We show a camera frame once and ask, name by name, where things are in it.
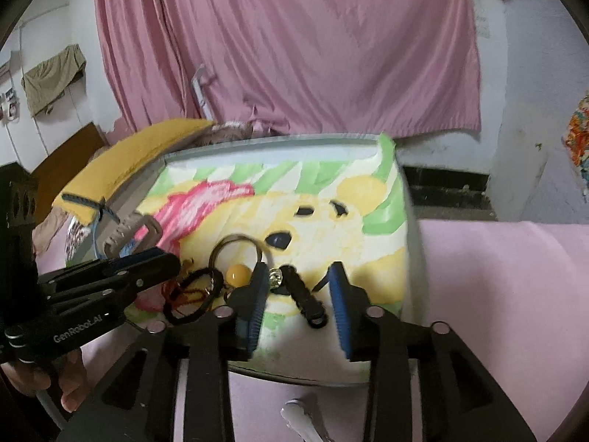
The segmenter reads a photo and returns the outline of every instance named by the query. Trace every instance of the orange floral cloth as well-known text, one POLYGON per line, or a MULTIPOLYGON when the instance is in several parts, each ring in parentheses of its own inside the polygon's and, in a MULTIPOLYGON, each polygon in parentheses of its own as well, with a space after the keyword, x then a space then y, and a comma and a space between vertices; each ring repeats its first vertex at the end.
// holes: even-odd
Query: orange floral cloth
POLYGON ((568 124, 564 137, 572 163, 585 183, 585 199, 589 196, 589 93, 583 98, 568 124))

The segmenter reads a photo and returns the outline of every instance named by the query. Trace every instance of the yellow cushion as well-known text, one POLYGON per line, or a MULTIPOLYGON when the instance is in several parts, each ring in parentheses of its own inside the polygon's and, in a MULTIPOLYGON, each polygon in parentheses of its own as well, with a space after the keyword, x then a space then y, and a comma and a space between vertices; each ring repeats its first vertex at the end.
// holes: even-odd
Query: yellow cushion
POLYGON ((84 225, 90 224, 95 211, 64 201, 61 199, 62 193, 73 193, 95 201, 100 201, 104 197, 108 201, 125 181, 148 162, 157 158, 170 146, 202 131, 211 124, 205 119, 179 118, 162 121, 142 129, 119 141, 88 163, 86 168, 82 169, 57 195, 53 206, 59 206, 73 214, 84 225))

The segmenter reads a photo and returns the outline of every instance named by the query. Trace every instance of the yellow ball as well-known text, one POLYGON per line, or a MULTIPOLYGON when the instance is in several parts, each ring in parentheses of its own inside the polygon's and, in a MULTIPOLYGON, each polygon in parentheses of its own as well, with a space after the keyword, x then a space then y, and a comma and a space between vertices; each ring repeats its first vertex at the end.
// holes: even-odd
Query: yellow ball
POLYGON ((234 288, 247 286, 250 282, 251 270, 245 264, 234 264, 229 266, 225 273, 225 281, 234 288))

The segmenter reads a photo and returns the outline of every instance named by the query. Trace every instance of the human hand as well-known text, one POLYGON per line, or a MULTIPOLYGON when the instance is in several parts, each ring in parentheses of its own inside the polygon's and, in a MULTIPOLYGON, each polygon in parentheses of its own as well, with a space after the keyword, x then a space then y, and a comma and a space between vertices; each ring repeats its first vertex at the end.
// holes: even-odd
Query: human hand
MULTIPOLYGON (((45 371, 21 361, 2 364, 2 370, 13 387, 26 396, 34 396, 35 391, 46 390, 51 385, 51 378, 45 371)), ((67 412, 75 411, 90 393, 91 387, 80 349, 66 355, 59 385, 63 391, 61 405, 67 412)))

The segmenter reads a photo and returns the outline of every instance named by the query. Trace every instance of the green cloth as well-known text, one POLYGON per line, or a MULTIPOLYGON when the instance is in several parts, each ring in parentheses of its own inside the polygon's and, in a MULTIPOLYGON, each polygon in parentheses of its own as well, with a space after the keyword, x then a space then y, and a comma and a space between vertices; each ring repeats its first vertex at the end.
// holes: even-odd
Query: green cloth
POLYGON ((57 55, 39 63, 22 78, 27 95, 27 106, 35 117, 45 110, 49 114, 53 102, 63 95, 66 87, 84 74, 86 58, 78 45, 66 46, 57 55))

